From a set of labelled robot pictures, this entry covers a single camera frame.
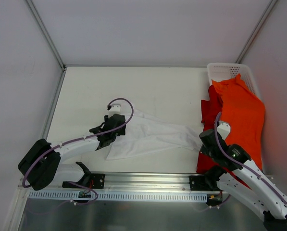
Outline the white t shirt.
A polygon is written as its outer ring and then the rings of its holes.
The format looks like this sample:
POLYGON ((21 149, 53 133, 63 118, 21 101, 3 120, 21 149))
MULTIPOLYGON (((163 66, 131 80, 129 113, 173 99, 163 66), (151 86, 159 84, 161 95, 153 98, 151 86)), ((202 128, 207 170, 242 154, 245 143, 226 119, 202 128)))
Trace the white t shirt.
POLYGON ((168 123, 136 109, 126 125, 125 135, 116 138, 106 159, 132 158, 180 147, 198 151, 201 145, 194 129, 168 123))

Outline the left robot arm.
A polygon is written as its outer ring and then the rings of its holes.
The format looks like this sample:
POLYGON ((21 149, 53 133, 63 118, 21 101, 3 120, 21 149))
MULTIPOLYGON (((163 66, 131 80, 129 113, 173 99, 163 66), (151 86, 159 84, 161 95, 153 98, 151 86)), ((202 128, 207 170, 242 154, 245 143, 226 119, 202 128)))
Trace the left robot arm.
POLYGON ((22 186, 42 190, 50 184, 61 184, 64 188, 88 188, 94 179, 91 171, 82 162, 65 164, 75 156, 96 152, 110 146, 118 136, 125 135, 124 115, 106 115, 104 122, 90 129, 90 134, 53 144, 45 139, 37 140, 18 164, 23 175, 22 186))

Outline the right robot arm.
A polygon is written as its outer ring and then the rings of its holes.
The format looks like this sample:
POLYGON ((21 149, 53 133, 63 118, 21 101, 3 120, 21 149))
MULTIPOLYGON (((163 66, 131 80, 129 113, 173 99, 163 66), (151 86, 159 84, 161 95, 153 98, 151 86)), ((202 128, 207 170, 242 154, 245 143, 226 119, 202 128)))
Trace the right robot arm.
POLYGON ((227 145, 221 135, 209 129, 199 135, 201 152, 217 165, 205 174, 205 186, 229 193, 248 207, 268 231, 287 231, 287 196, 257 167, 239 145, 227 145))

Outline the red t shirt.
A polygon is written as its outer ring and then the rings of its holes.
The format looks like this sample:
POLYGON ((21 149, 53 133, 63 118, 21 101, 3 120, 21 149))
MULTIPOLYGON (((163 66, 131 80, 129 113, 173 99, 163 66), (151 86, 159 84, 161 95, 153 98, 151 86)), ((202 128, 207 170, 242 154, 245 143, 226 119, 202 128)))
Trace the red t shirt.
MULTIPOLYGON (((219 112, 223 112, 223 101, 221 96, 216 92, 214 86, 210 86, 208 89, 209 100, 201 100, 201 116, 203 130, 209 130, 214 128, 214 122, 219 112)), ((251 153, 251 139, 247 137, 246 129, 240 125, 239 120, 234 120, 232 117, 227 117, 232 122, 233 130, 230 135, 225 139, 227 145, 238 144, 243 147, 249 154, 251 153)), ((230 170, 231 163, 227 157, 222 160, 222 167, 232 175, 237 181, 246 185, 240 178, 238 178, 230 170)), ((218 166, 219 163, 215 162, 210 156, 199 152, 197 162, 197 173, 204 174, 214 166, 218 166)))

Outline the orange t shirt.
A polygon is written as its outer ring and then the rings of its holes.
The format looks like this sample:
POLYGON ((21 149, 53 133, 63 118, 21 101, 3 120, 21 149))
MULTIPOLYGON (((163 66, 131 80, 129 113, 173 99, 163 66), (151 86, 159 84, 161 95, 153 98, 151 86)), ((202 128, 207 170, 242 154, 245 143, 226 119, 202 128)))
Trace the orange t shirt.
POLYGON ((265 106, 247 87, 241 74, 221 82, 212 81, 222 99, 221 120, 230 125, 226 144, 238 144, 262 169, 261 136, 265 106))

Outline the white plastic basket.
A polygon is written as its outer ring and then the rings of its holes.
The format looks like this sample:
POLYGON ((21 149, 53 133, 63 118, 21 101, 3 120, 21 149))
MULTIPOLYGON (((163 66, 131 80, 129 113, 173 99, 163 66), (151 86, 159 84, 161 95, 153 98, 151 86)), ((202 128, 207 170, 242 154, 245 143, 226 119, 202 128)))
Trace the white plastic basket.
POLYGON ((207 73, 210 85, 212 85, 212 81, 221 82, 223 80, 234 78, 240 74, 241 79, 245 82, 248 89, 257 98, 262 100, 256 80, 250 68, 244 64, 209 63, 207 65, 207 73))

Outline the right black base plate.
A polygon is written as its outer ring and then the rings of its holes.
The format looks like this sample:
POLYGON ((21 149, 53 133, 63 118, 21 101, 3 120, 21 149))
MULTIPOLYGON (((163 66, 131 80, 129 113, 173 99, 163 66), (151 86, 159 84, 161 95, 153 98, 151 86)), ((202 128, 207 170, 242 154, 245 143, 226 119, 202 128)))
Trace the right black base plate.
POLYGON ((189 176, 191 191, 219 191, 216 180, 205 175, 189 176))

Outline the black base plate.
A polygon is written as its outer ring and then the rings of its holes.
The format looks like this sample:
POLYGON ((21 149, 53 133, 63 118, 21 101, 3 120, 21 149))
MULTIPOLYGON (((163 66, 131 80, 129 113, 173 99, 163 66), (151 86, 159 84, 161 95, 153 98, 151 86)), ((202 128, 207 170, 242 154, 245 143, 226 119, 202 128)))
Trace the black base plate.
POLYGON ((189 176, 191 191, 219 191, 216 180, 205 175, 189 176))
POLYGON ((85 174, 78 182, 71 183, 64 181, 63 188, 89 188, 89 189, 103 189, 105 183, 105 174, 91 173, 85 174))

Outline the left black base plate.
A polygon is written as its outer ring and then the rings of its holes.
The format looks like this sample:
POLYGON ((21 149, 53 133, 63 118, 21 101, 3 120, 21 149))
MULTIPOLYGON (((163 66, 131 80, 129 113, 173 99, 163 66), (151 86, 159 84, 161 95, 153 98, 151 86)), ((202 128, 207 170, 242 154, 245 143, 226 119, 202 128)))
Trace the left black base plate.
POLYGON ((105 174, 91 173, 85 174, 78 182, 71 183, 64 181, 63 188, 89 188, 89 189, 103 189, 105 183, 105 174))

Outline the aluminium mounting rail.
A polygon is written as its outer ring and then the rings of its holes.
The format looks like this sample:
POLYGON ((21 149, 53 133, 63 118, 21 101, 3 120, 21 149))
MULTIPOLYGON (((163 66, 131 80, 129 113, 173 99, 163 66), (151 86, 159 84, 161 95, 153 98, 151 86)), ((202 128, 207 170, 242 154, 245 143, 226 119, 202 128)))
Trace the aluminium mounting rail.
POLYGON ((62 170, 56 173, 30 173, 21 179, 25 188, 36 191, 62 187, 64 181, 78 182, 85 174, 105 174, 103 190, 107 191, 190 191, 189 176, 200 174, 91 172, 82 169, 62 170))

